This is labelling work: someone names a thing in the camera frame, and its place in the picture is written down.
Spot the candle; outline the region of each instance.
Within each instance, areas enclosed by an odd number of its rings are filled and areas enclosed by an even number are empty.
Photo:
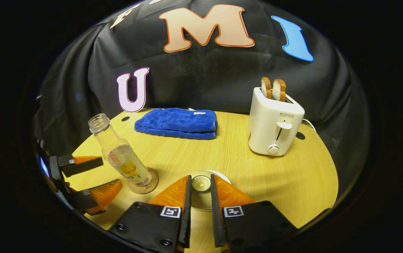
[[[206,192],[211,189],[211,179],[203,175],[196,176],[192,179],[192,188],[199,192]]]

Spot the orange letter m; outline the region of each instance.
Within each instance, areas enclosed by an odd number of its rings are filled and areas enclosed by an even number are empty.
[[[254,40],[248,37],[243,23],[243,11],[240,6],[214,5],[204,18],[187,8],[162,13],[159,19],[165,19],[169,36],[169,43],[164,46],[164,51],[171,53],[190,48],[192,43],[184,39],[183,29],[200,45],[206,45],[217,26],[219,36],[215,43],[222,46],[254,46]]]

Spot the toast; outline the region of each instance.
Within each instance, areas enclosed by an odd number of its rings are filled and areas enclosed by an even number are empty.
[[[277,101],[285,101],[285,82],[281,79],[273,81],[272,98]]]
[[[261,91],[266,98],[272,99],[272,86],[270,85],[270,79],[268,77],[261,79]]]

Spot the folded towel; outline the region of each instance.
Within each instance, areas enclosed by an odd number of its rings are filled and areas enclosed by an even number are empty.
[[[141,133],[186,139],[214,139],[217,116],[210,110],[154,109],[134,124]]]

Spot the white toaster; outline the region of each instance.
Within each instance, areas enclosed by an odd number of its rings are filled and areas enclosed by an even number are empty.
[[[248,146],[258,154],[286,154],[304,117],[304,109],[286,94],[285,102],[268,99],[253,89],[248,117]]]

